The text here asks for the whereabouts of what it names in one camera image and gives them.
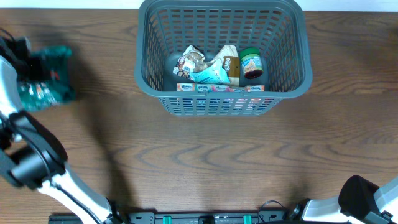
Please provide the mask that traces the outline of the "light teal small packet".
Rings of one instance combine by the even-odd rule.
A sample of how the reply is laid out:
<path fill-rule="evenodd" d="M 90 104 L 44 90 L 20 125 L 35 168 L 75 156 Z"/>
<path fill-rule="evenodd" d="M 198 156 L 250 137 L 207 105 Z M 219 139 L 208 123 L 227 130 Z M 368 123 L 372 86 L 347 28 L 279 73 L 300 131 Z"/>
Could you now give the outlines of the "light teal small packet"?
<path fill-rule="evenodd" d="M 192 80 L 199 84 L 223 85 L 230 83 L 228 74 L 223 68 L 222 60 L 218 59 L 212 66 L 198 73 L 190 74 Z"/>

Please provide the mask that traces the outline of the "green lid jar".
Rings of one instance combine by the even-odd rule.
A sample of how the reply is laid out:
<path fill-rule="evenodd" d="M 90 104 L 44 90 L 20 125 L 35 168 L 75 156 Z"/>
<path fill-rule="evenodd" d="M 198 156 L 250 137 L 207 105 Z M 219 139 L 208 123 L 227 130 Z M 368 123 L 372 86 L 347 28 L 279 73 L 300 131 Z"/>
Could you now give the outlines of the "green lid jar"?
<path fill-rule="evenodd" d="M 255 47 L 248 47 L 240 51 L 239 59 L 244 77 L 255 79 L 264 73 L 260 51 Z"/>

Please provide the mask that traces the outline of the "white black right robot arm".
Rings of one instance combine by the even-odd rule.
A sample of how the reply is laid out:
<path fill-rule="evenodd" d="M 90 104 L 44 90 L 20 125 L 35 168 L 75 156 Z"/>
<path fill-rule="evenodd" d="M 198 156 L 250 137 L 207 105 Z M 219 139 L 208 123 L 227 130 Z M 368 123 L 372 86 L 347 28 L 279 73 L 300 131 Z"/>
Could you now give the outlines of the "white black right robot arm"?
<path fill-rule="evenodd" d="M 397 224 L 397 178 L 378 186 L 350 177 L 339 195 L 298 204 L 289 220 L 299 223 Z"/>

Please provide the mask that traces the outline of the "green Nescafe coffee bag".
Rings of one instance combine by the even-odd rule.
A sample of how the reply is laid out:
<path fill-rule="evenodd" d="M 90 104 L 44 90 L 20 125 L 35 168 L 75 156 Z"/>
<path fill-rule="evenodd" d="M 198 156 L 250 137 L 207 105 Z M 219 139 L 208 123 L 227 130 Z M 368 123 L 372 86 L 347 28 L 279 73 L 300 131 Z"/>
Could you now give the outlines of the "green Nescafe coffee bag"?
<path fill-rule="evenodd" d="M 64 105 L 76 97 L 70 84 L 68 61 L 71 48 L 59 45 L 31 53 L 28 65 L 30 72 L 21 75 L 17 90 L 22 105 L 27 111 L 39 111 L 55 105 Z"/>

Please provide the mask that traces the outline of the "blue Kleenex tissue multipack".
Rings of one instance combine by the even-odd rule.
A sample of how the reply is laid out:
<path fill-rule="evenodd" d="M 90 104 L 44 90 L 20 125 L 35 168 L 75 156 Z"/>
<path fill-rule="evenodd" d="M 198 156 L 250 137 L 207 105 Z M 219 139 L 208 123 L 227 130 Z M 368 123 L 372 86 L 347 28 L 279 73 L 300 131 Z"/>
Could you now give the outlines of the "blue Kleenex tissue multipack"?
<path fill-rule="evenodd" d="M 196 83 L 177 83 L 177 91 L 197 91 L 199 93 L 209 93 L 209 92 L 253 92 L 265 91 L 264 85 L 254 85 L 245 87 L 236 87 L 228 85 L 215 85 L 215 84 L 196 84 Z"/>

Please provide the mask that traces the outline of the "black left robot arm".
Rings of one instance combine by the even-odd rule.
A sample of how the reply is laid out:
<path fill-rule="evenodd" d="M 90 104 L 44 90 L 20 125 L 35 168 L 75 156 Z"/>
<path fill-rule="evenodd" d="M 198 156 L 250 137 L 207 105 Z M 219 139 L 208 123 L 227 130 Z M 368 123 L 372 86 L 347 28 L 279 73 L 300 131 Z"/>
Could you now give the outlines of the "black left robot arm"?
<path fill-rule="evenodd" d="M 29 52 L 27 39 L 1 38 L 1 176 L 54 198 L 83 223 L 124 223 L 115 204 L 72 171 L 60 141 L 24 109 L 17 78 L 29 71 Z"/>

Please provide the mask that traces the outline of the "beige snack pouch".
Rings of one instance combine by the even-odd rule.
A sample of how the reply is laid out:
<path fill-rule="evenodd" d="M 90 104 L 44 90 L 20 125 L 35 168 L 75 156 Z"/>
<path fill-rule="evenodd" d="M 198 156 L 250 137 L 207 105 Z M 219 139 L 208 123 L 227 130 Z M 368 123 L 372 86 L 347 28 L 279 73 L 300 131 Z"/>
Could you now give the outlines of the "beige snack pouch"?
<path fill-rule="evenodd" d="M 173 74 L 192 80 L 191 73 L 198 73 L 205 70 L 212 66 L 218 59 L 222 60 L 223 68 L 226 70 L 230 80 L 230 83 L 224 85 L 239 87 L 241 69 L 238 51 L 234 45 L 224 45 L 210 62 L 205 62 L 205 55 L 190 45 L 177 60 Z"/>

